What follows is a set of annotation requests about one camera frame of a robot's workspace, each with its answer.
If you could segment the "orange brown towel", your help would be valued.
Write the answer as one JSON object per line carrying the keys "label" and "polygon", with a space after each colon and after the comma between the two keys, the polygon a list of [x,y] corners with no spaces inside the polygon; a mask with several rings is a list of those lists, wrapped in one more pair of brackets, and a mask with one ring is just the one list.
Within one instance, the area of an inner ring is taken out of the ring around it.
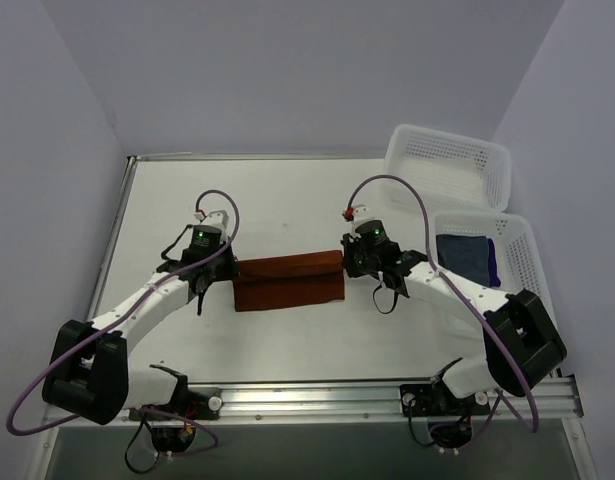
{"label": "orange brown towel", "polygon": [[237,312],[319,305],[345,299],[339,250],[243,260],[232,280]]}

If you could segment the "blue denim towel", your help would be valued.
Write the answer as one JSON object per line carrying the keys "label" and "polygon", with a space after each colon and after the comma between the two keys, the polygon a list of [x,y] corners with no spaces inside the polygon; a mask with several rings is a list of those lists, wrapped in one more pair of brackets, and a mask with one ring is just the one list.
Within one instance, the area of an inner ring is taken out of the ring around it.
{"label": "blue denim towel", "polygon": [[490,286],[489,243],[485,236],[436,236],[439,264],[481,286]]}

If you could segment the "purple towel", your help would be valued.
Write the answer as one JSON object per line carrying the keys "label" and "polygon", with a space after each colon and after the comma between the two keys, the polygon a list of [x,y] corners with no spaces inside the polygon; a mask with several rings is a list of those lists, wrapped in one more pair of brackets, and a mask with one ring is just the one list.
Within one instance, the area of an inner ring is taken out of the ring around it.
{"label": "purple towel", "polygon": [[495,243],[491,238],[488,238],[487,242],[488,242],[489,286],[491,288],[500,288],[502,282],[498,275],[498,263],[497,263],[497,257],[496,257]]}

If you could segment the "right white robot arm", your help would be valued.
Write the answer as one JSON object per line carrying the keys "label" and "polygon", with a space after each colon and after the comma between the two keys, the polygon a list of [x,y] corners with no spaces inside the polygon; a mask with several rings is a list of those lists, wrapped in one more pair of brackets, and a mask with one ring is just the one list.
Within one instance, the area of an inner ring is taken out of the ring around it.
{"label": "right white robot arm", "polygon": [[371,277],[394,299],[425,302],[482,331],[482,354],[454,360],[435,376],[452,397],[494,389],[522,397],[566,359],[567,348],[535,293],[485,287],[421,252],[404,251],[375,218],[353,221],[341,245],[350,278]]}

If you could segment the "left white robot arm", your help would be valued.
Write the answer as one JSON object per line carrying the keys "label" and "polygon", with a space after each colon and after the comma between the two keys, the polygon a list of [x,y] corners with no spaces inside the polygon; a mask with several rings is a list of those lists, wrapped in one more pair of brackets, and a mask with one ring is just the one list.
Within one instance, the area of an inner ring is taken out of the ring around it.
{"label": "left white robot arm", "polygon": [[163,365],[133,366],[130,355],[168,316],[203,302],[212,284],[237,274],[224,226],[205,220],[187,229],[191,240],[180,259],[165,258],[144,286],[107,313],[61,327],[51,357],[57,366],[42,387],[46,403],[99,425],[123,410],[186,412],[187,376]]}

